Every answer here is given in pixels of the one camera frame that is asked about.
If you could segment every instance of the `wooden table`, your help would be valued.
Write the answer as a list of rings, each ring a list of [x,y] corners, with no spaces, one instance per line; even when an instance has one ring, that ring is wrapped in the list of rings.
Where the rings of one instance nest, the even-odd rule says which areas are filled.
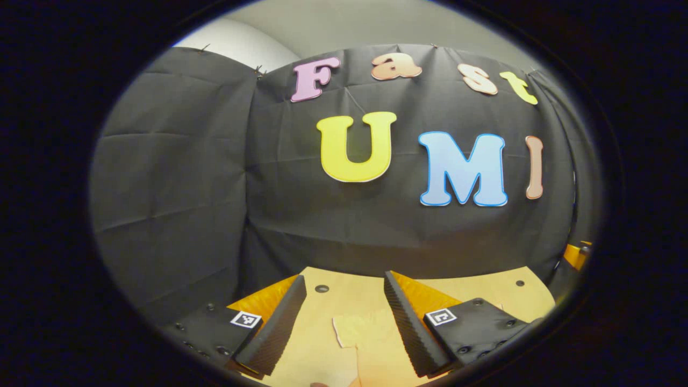
[[[314,382],[328,387],[413,387],[428,382],[413,371],[382,278],[313,267],[301,274],[306,299],[275,370],[259,382],[274,387],[310,387]],[[543,317],[555,305],[547,287],[527,267],[418,281],[457,300],[483,298],[525,322]],[[517,286],[517,281],[524,284]],[[330,289],[318,293],[318,285]]]

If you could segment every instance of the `letter u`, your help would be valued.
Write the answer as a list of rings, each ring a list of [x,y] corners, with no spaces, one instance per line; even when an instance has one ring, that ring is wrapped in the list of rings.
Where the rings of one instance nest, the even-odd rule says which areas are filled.
[[[346,152],[347,129],[354,123],[349,116],[335,116],[320,120],[316,127],[322,133],[320,157],[325,173],[343,182],[367,182],[382,176],[391,162],[391,124],[396,115],[373,112],[363,116],[370,125],[370,158],[353,163]]]

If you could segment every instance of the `blue letter m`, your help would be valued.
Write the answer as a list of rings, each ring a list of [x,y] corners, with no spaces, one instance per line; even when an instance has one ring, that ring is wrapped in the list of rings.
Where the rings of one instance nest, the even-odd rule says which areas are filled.
[[[481,134],[468,160],[454,139],[445,132],[427,132],[418,142],[428,151],[428,190],[420,196],[426,206],[446,206],[451,195],[445,187],[449,177],[459,203],[464,204],[480,178],[480,188],[473,197],[479,206],[498,207],[506,204],[502,173],[504,139],[494,134]]]

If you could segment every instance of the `white wall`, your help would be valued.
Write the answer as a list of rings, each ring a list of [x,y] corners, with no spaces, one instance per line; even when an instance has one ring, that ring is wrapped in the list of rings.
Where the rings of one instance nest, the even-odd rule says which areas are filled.
[[[239,21],[221,17],[204,25],[175,47],[202,49],[227,56],[261,72],[273,71],[300,58],[272,37]]]
[[[543,67],[507,36],[429,0],[262,0],[226,17],[273,36],[301,58],[362,45],[434,43],[523,70]]]

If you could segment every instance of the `black cloth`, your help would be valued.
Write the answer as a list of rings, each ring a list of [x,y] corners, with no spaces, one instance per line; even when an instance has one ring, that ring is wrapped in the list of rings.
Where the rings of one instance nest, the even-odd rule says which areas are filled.
[[[422,74],[377,81],[371,60],[388,52],[409,54]],[[318,85],[322,95],[292,103],[294,66],[330,56],[341,65]],[[470,89],[459,63],[482,68],[498,94]],[[505,71],[527,82],[537,105],[514,93],[499,76]],[[545,280],[574,221],[571,143],[583,158],[591,146],[553,84],[540,73],[430,45],[340,50],[259,80],[218,54],[172,48],[122,95],[96,149],[92,218],[103,259],[134,305],[159,323],[202,302],[248,295],[306,266],[453,278],[527,265]],[[329,177],[316,123],[351,116],[348,156],[362,162],[371,143],[361,117],[369,112],[397,115],[389,169],[366,183]],[[430,131],[450,133],[466,157],[480,134],[504,138],[508,203],[477,206],[476,184],[460,205],[448,182],[449,205],[422,205],[428,162],[418,136]],[[544,194],[537,200],[525,194],[526,136],[544,144]]]

